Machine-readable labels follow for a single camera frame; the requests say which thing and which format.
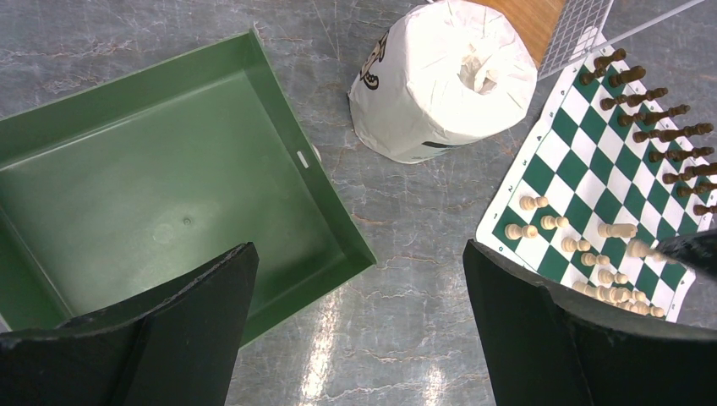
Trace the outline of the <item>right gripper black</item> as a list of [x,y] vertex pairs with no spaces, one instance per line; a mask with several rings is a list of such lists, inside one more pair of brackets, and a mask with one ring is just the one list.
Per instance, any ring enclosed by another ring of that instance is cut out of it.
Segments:
[[665,239],[656,245],[655,250],[704,277],[716,280],[716,229]]

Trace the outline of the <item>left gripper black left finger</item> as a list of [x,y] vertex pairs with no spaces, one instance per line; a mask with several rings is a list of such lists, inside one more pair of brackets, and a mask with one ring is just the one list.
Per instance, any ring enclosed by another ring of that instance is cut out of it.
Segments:
[[222,405],[259,256],[240,244],[54,328],[1,336],[4,405]]

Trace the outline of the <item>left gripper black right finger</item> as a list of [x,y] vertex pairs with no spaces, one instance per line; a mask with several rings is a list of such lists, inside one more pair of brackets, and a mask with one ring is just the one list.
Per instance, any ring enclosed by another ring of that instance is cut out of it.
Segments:
[[715,404],[714,330],[598,301],[472,239],[462,263],[497,404]]

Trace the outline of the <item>green white chess board mat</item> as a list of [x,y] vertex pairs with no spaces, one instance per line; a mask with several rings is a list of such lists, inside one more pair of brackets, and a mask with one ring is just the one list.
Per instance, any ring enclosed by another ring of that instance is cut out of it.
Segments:
[[[606,98],[645,92],[640,81],[613,87],[606,77],[584,85],[581,74],[594,70],[594,60],[612,54],[607,46],[564,68],[510,167],[495,198],[477,226],[481,244],[527,270],[567,287],[581,282],[613,288],[620,273],[621,288],[667,321],[676,321],[695,273],[679,263],[631,257],[627,239],[607,238],[599,228],[628,223],[637,237],[656,245],[660,240],[706,230],[711,214],[699,216],[697,205],[713,207],[716,193],[679,195],[681,188],[715,184],[715,176],[665,184],[667,173],[707,163],[704,157],[682,162],[651,162],[653,152],[689,151],[687,139],[671,143],[633,134],[642,123],[621,126],[623,115],[657,112],[656,101],[629,107],[601,108]],[[545,196],[549,205],[524,211],[523,196]]]

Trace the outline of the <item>light wooden pawn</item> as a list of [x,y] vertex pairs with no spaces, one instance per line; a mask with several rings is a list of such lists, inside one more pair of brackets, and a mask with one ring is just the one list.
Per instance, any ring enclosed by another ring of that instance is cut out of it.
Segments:
[[531,211],[534,209],[544,208],[549,205],[549,199],[545,196],[531,197],[523,196],[519,200],[519,206],[524,211]]

